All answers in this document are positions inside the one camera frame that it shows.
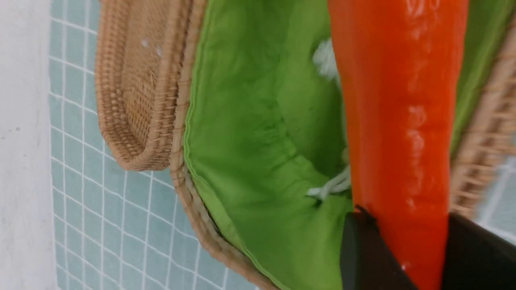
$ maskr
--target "wicker basket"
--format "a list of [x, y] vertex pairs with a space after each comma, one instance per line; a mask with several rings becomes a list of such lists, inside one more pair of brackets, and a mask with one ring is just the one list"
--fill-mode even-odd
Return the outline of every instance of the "wicker basket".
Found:
[[99, 126], [125, 170], [169, 165], [187, 0], [109, 0], [101, 8], [95, 86]]
[[506, 154], [516, 154], [516, 14], [463, 132], [451, 169], [451, 211], [475, 217], [476, 204]]
[[[276, 290], [277, 287], [253, 266], [249, 258], [220, 235], [184, 164], [183, 133], [190, 99], [191, 71], [206, 1], [193, 0], [190, 15], [184, 66], [181, 70], [181, 86], [175, 109], [170, 158], [171, 177], [175, 192], [181, 199], [202, 247], [260, 289]], [[475, 205], [482, 197], [485, 186], [494, 178], [493, 172], [512, 145], [513, 133], [516, 131], [515, 85], [516, 15], [469, 128], [464, 132], [459, 153], [453, 162], [451, 182], [453, 212], [470, 218], [473, 216]]]

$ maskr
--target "orange carrot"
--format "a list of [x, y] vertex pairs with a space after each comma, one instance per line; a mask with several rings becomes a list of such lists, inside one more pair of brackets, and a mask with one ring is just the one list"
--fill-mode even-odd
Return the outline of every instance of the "orange carrot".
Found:
[[353, 201], [402, 269], [439, 289], [467, 0], [329, 0]]

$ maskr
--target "white wall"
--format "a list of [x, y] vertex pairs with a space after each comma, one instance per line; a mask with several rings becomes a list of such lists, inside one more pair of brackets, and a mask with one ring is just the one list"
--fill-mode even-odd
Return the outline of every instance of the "white wall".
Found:
[[54, 290], [50, 0], [0, 0], [0, 289]]

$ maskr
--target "green fabric lining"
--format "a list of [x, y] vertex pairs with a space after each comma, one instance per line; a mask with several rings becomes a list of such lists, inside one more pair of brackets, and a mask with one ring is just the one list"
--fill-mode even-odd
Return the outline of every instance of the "green fabric lining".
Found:
[[[319, 0], [210, 1], [197, 50], [187, 166], [225, 238], [281, 289], [342, 288], [338, 257], [350, 196], [323, 204], [305, 196], [329, 179], [313, 164], [328, 174], [342, 167], [342, 131], [332, 121], [340, 96], [311, 61], [328, 23]], [[280, 102], [298, 105], [282, 111]], [[300, 130], [285, 111], [304, 122], [312, 111], [318, 124]], [[316, 130], [321, 122], [331, 126]], [[301, 154], [296, 133], [316, 136], [315, 146]]]
[[452, 156], [489, 77], [515, 4], [514, 0], [470, 0], [464, 59], [457, 85]]

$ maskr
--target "white string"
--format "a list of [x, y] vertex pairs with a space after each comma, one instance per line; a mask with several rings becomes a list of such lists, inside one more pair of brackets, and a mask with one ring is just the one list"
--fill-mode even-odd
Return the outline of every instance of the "white string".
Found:
[[323, 187], [310, 188], [307, 196], [325, 200], [329, 194], [337, 194], [351, 187], [351, 170], [349, 165]]
[[[323, 41], [314, 53], [312, 58], [314, 64], [317, 66], [317, 72], [328, 80], [337, 82], [341, 88], [341, 82], [337, 70], [337, 62], [335, 60], [335, 53], [331, 38]], [[346, 120], [343, 110], [343, 129], [346, 130]], [[347, 152], [343, 152], [343, 158], [347, 158]], [[307, 196], [316, 197], [320, 200], [326, 199], [329, 194], [337, 194], [343, 192], [351, 187], [351, 169], [348, 166], [333, 179], [329, 180], [323, 187], [310, 188]]]

